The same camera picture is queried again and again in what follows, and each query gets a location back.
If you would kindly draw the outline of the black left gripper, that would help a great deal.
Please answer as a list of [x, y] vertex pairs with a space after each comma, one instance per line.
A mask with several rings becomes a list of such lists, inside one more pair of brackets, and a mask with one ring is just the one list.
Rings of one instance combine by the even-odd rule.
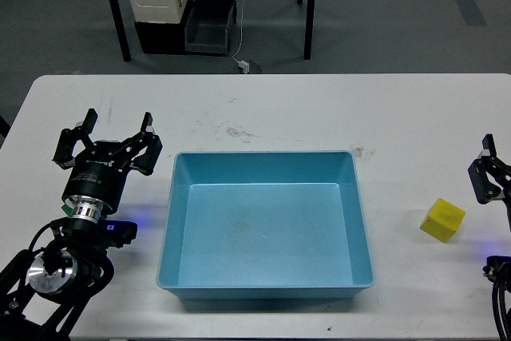
[[[71, 173], [62, 193], [63, 202], [73, 207], [79, 200], [102, 203], [103, 213], [118, 210], [126, 178], [130, 170], [150, 176], [163, 149], [160, 137], [153, 128], [153, 117], [146, 112], [141, 128], [122, 142], [92, 142], [89, 135], [97, 121], [97, 112], [90, 108], [83, 121], [73, 129], [63, 129], [57, 142], [53, 162]], [[85, 146], [76, 156], [74, 147], [79, 141]]]

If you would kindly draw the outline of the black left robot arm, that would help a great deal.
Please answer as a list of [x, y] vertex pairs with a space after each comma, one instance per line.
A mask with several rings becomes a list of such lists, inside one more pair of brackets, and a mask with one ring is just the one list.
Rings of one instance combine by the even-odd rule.
[[89, 109], [83, 121], [61, 131], [53, 162], [71, 173], [62, 194], [65, 216], [43, 226], [53, 239], [38, 248], [36, 233], [1, 272], [3, 340], [69, 339], [90, 299], [114, 277], [108, 249], [137, 236], [136, 223], [110, 217], [129, 172], [151, 175], [163, 145], [151, 113], [123, 141], [91, 141], [96, 121]]

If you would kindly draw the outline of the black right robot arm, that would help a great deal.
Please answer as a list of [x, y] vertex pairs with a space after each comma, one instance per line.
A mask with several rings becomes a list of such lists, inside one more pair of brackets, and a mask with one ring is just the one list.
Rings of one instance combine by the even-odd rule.
[[[493, 135], [482, 139], [482, 151], [468, 167], [471, 185], [479, 204], [500, 201], [510, 215], [510, 166], [497, 156]], [[484, 277], [492, 283], [492, 311], [499, 339], [510, 339], [510, 257], [489, 256]]]

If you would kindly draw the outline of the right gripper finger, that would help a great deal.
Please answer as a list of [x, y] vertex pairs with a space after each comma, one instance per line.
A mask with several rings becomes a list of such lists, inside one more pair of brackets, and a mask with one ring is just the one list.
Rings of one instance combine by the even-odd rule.
[[468, 174], [479, 204], [501, 200], [510, 203], [510, 165], [500, 160], [493, 135], [482, 140], [482, 151], [468, 168]]

